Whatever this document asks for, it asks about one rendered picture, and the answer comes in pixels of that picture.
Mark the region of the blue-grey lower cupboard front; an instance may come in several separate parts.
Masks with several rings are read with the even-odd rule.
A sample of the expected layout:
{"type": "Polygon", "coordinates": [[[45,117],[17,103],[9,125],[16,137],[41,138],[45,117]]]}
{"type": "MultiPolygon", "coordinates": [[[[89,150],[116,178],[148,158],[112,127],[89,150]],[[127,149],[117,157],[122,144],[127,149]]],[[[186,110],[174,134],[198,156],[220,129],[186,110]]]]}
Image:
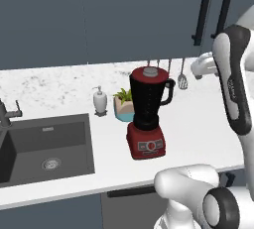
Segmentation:
{"type": "Polygon", "coordinates": [[[100,195],[0,211],[0,229],[102,229],[100,195]]]}

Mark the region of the red and black blender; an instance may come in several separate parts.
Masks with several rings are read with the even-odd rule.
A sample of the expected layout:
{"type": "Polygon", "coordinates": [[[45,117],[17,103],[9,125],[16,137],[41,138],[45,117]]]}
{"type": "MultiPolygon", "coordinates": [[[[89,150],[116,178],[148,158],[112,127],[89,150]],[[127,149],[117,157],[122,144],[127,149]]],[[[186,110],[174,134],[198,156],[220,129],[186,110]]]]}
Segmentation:
{"type": "Polygon", "coordinates": [[[159,125],[158,111],[173,99],[175,81],[168,77],[162,83],[142,83],[129,76],[133,121],[127,126],[126,140],[134,160],[162,157],[166,154],[166,141],[159,125]]]}

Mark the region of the dark grey sink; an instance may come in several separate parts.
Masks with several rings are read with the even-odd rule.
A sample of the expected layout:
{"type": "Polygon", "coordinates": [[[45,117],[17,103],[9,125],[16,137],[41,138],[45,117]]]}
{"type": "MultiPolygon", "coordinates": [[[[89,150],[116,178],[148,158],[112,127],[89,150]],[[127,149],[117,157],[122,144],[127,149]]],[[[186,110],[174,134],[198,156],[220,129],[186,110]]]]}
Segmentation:
{"type": "Polygon", "coordinates": [[[0,127],[0,188],[94,172],[87,114],[0,127]]]}

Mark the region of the grey slotted spatula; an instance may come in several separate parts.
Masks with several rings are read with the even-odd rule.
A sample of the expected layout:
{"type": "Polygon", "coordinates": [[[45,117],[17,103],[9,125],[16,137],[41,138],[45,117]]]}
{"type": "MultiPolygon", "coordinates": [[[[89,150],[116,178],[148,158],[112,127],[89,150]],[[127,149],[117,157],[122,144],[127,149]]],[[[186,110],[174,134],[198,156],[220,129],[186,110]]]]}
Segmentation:
{"type": "Polygon", "coordinates": [[[181,73],[178,76],[178,87],[181,90],[186,90],[188,88],[188,80],[187,77],[184,75],[184,66],[185,61],[182,60],[181,73]]]}

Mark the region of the red blender lid grey cap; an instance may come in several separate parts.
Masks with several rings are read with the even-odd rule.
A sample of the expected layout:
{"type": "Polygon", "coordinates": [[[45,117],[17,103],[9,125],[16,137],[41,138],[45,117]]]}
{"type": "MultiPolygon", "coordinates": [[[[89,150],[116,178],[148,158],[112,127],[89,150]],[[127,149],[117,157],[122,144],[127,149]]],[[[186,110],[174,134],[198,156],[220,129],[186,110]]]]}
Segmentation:
{"type": "Polygon", "coordinates": [[[168,73],[159,67],[155,66],[142,66],[135,68],[131,76],[142,83],[162,83],[169,77],[168,73]]]}

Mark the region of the dark grey tap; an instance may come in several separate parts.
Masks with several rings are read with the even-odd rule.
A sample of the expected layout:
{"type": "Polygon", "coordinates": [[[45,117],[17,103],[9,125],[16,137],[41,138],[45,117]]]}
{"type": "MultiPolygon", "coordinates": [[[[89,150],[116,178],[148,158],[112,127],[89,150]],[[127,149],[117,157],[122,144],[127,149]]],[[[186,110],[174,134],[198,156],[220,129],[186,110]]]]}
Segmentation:
{"type": "Polygon", "coordinates": [[[0,99],[0,127],[9,128],[12,125],[11,118],[22,117],[23,112],[20,109],[20,105],[18,101],[15,101],[17,110],[16,111],[8,111],[4,102],[0,99]]]}

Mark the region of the green plant in teal pot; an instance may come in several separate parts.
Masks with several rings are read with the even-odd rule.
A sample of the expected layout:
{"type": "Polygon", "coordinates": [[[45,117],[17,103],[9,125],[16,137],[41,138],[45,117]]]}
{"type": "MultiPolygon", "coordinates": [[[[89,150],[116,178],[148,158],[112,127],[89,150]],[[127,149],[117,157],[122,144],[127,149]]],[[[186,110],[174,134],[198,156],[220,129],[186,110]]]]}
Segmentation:
{"type": "Polygon", "coordinates": [[[115,117],[122,122],[132,122],[134,116],[134,105],[131,90],[122,88],[113,95],[115,117]]]}

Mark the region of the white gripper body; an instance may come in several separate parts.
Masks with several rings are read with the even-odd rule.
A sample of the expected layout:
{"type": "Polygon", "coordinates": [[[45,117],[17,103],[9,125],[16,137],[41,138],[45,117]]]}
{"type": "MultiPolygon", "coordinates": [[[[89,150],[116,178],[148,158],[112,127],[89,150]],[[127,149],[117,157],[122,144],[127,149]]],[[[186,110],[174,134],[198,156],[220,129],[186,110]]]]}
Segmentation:
{"type": "Polygon", "coordinates": [[[215,76],[218,76],[212,52],[200,55],[190,65],[190,70],[196,79],[202,79],[204,75],[208,74],[214,74],[215,76]]]}

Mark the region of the white soap dispenser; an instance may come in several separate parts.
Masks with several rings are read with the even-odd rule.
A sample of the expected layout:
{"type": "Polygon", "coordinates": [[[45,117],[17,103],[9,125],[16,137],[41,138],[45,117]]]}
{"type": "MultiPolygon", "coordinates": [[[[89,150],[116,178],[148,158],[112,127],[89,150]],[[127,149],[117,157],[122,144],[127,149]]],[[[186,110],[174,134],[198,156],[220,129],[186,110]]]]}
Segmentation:
{"type": "Polygon", "coordinates": [[[93,94],[93,105],[95,108],[95,113],[98,116],[103,116],[106,114],[107,107],[107,95],[102,91],[101,86],[95,87],[96,92],[93,94]]]}

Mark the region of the grey dishwasher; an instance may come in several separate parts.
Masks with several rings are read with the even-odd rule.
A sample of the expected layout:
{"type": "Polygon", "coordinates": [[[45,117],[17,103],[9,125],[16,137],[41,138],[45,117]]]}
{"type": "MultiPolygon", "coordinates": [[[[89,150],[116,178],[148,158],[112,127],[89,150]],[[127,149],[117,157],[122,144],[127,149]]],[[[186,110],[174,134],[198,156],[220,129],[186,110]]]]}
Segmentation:
{"type": "Polygon", "coordinates": [[[103,229],[153,229],[168,201],[153,193],[109,198],[101,194],[103,229]]]}

